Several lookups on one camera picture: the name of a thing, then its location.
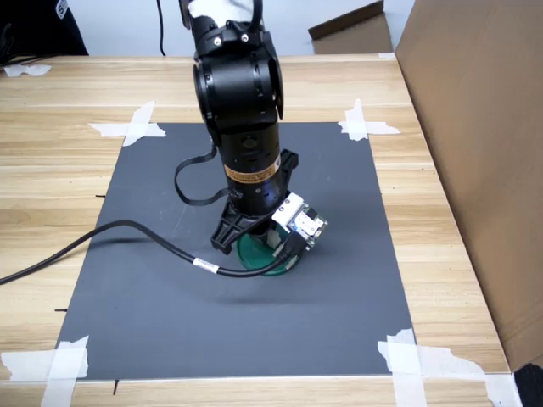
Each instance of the white wall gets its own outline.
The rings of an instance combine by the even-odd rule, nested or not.
[[[308,28],[371,2],[264,0],[264,23],[278,54],[312,54]],[[413,3],[414,0],[385,0],[394,45],[400,40]],[[182,24],[178,0],[161,0],[161,4],[166,55],[192,56],[193,38]],[[89,54],[160,55],[156,0],[69,0],[69,5]]]

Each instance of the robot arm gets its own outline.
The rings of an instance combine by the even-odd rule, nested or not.
[[[272,37],[261,23],[262,0],[253,1],[252,14],[242,17],[247,21],[218,14],[211,8],[217,1],[182,2],[183,23],[192,30],[196,46],[194,86],[213,148],[206,156],[181,163],[176,179],[184,166],[213,159],[218,148],[228,188],[201,201],[185,197],[176,184],[177,192],[191,205],[210,204],[228,196],[211,237],[213,247],[224,254],[247,233],[269,242],[268,232],[277,227],[300,233],[309,249],[326,223],[301,197],[292,194],[288,199],[288,183],[298,165],[298,154],[279,148],[277,122],[283,117],[283,82]],[[228,0],[220,3],[243,6],[242,0],[235,5]]]

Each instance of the cardboard sheet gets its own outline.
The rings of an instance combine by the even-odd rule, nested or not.
[[[543,355],[542,20],[541,0],[417,0],[396,52],[513,370]]]

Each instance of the wooden tabletop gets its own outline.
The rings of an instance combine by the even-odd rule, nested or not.
[[[46,63],[53,68],[44,76],[0,74],[0,276],[95,226],[103,203],[96,195],[106,193],[122,140],[101,137],[88,123],[127,123],[151,100],[153,122],[202,121],[191,59]],[[334,55],[281,64],[284,121],[339,122],[359,98],[367,121],[400,130],[370,143],[418,343],[450,348],[487,373],[507,372],[397,61]],[[0,352],[54,348],[65,315],[55,309],[68,307],[86,249],[0,287]],[[0,380],[8,379],[0,365]],[[115,396],[113,387],[79,382],[73,405],[395,405],[388,376],[120,382]],[[482,382],[428,379],[425,389],[429,405],[490,405]],[[39,405],[42,393],[43,384],[0,384],[7,405]]]

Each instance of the gray mat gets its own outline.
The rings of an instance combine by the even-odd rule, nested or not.
[[[208,153],[203,125],[160,125],[120,151],[98,224],[142,222],[219,265],[242,268],[210,235],[224,201],[182,203],[176,165]],[[88,340],[87,379],[387,374],[379,340],[411,319],[372,153],[335,123],[281,124],[299,154],[290,190],[329,221],[315,249],[284,276],[246,280],[198,269],[125,227],[95,237],[59,340]],[[226,181],[218,157],[182,173],[191,198]]]

